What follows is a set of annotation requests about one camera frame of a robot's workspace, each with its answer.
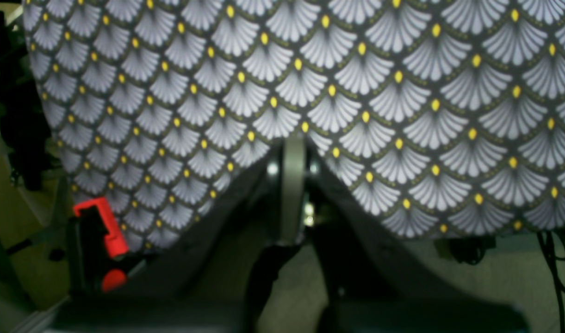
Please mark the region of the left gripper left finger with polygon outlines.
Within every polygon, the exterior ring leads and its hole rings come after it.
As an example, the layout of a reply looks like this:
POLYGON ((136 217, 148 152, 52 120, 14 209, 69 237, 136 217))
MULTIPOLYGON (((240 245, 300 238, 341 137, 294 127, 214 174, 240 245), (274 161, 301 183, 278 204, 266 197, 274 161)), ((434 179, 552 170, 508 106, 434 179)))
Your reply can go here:
POLYGON ((161 254, 118 259, 128 281, 105 294, 76 295, 48 333, 250 333, 251 270, 276 236, 251 213, 279 208, 282 146, 242 171, 212 209, 161 254))

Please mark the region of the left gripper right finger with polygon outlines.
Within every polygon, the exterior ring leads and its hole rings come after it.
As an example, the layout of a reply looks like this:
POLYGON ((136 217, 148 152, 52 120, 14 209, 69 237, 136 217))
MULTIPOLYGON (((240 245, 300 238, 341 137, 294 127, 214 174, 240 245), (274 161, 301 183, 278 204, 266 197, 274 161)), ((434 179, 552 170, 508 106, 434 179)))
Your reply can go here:
POLYGON ((303 222, 328 304, 318 333, 527 333, 516 307, 473 296, 429 270, 361 209, 304 139, 282 144, 284 213, 303 222))

